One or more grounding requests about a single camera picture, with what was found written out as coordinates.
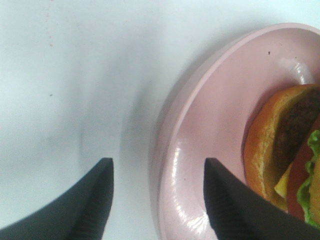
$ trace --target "green lettuce leaf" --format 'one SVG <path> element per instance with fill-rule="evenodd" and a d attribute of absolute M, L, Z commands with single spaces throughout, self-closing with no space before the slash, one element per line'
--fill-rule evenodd
<path fill-rule="evenodd" d="M 311 133 L 307 141 L 308 146 L 313 151 L 313 157 L 305 164 L 305 170 L 309 173 L 309 177 L 303 182 L 296 193 L 297 201 L 302 206 L 304 211 L 304 220 L 306 223 L 320 229 L 320 225 L 312 218 L 310 212 L 310 193 L 309 188 L 314 175 L 315 162 L 320 155 L 320 130 L 315 130 Z"/>

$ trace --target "hamburger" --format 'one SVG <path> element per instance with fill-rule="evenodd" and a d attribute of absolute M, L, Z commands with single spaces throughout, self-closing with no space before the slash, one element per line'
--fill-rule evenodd
<path fill-rule="evenodd" d="M 320 84 L 271 96 L 248 130 L 243 160 L 253 191 L 320 228 Z"/>

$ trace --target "tomato slice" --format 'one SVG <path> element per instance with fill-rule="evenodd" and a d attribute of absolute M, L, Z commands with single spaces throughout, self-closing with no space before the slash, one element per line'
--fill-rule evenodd
<path fill-rule="evenodd" d="M 311 158 L 314 156 L 314 153 L 308 146 L 308 138 L 310 134 L 317 129 L 320 129 L 320 116 L 318 116 L 313 123 L 305 141 L 296 154 L 288 178 L 286 195 L 288 212 L 303 221 L 305 221 L 305 213 L 301 205 L 298 203 L 297 191 L 304 181 L 309 177 L 309 173 L 305 169 L 305 164 L 311 160 Z"/>

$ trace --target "black object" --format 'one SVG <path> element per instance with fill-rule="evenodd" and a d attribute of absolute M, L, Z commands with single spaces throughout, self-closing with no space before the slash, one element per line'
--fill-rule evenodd
<path fill-rule="evenodd" d="M 0 230 L 0 240 L 100 240 L 114 192 L 112 158 L 32 215 Z"/>
<path fill-rule="evenodd" d="M 215 158 L 205 161 L 203 193 L 219 240 L 320 239 L 320 230 L 264 200 Z"/>

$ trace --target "pink plate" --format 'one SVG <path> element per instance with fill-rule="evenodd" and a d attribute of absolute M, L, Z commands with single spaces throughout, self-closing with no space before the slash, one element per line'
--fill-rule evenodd
<path fill-rule="evenodd" d="M 161 239 L 216 239 L 203 197 L 205 158 L 218 158 L 245 182 L 243 143 L 262 104 L 276 90 L 319 77 L 320 31 L 297 23 L 253 32 L 194 73 L 160 125 L 150 165 Z"/>

